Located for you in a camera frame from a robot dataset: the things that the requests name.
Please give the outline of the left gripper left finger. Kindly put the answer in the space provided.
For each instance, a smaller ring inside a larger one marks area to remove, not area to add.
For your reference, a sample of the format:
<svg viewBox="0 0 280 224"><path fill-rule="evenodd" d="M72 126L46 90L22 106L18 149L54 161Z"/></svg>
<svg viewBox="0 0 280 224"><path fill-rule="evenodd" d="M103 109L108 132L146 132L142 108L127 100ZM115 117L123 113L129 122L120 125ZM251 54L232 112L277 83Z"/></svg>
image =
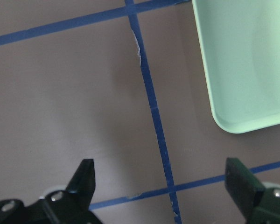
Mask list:
<svg viewBox="0 0 280 224"><path fill-rule="evenodd" d="M73 194L83 210L88 210L95 191L93 159L83 159L65 189Z"/></svg>

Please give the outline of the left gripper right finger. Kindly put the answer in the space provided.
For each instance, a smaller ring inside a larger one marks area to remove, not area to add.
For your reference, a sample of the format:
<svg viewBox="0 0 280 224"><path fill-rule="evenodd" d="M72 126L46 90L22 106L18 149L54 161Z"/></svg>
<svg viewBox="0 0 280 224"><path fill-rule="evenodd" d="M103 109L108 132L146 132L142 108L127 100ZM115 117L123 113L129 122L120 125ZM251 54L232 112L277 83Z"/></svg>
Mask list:
<svg viewBox="0 0 280 224"><path fill-rule="evenodd" d="M266 190L264 184L238 158L228 157L225 186L239 207L257 206Z"/></svg>

